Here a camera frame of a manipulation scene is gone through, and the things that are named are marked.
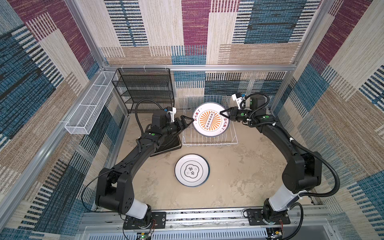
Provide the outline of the white round plate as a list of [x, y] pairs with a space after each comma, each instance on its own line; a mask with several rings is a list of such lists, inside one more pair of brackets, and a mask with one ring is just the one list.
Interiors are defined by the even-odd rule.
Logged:
[[194, 188], [203, 185], [210, 176], [208, 161], [197, 154], [181, 157], [175, 165], [175, 177], [180, 184]]
[[193, 112], [194, 129], [205, 137], [217, 137], [226, 132], [230, 121], [220, 115], [225, 108], [214, 102], [204, 103]]

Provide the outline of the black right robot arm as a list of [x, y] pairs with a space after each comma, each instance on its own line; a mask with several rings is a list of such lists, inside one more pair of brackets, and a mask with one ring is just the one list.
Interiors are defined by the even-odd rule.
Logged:
[[254, 94], [255, 99], [241, 93], [232, 95], [236, 107], [220, 111], [220, 115], [257, 129], [266, 136], [282, 153], [287, 165], [282, 173], [283, 185], [276, 193], [266, 199], [264, 212], [281, 213], [290, 209], [296, 201], [309, 194], [321, 183], [321, 162], [312, 154], [294, 145], [295, 140], [281, 125], [279, 120], [267, 114], [264, 106], [269, 98]]

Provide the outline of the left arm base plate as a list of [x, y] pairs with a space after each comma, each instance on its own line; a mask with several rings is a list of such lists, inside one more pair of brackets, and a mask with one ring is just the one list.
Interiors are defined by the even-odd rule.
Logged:
[[151, 216], [146, 215], [143, 219], [126, 216], [123, 224], [124, 230], [149, 230], [151, 228], [164, 229], [166, 226], [166, 212], [151, 212]]

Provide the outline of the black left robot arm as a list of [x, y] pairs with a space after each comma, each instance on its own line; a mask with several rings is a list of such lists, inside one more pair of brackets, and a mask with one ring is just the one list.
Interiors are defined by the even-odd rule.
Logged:
[[150, 206], [135, 199], [133, 179], [144, 162], [187, 129], [194, 119], [174, 116], [168, 109], [156, 110], [152, 123], [137, 139], [136, 147], [112, 168], [100, 171], [97, 182], [95, 204], [98, 207], [136, 219], [150, 214]]

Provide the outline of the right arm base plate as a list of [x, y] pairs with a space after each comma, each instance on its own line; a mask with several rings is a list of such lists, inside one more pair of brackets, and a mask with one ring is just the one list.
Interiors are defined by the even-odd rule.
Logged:
[[291, 223], [287, 211], [275, 212], [263, 209], [245, 209], [243, 216], [249, 221], [250, 226], [289, 225]]

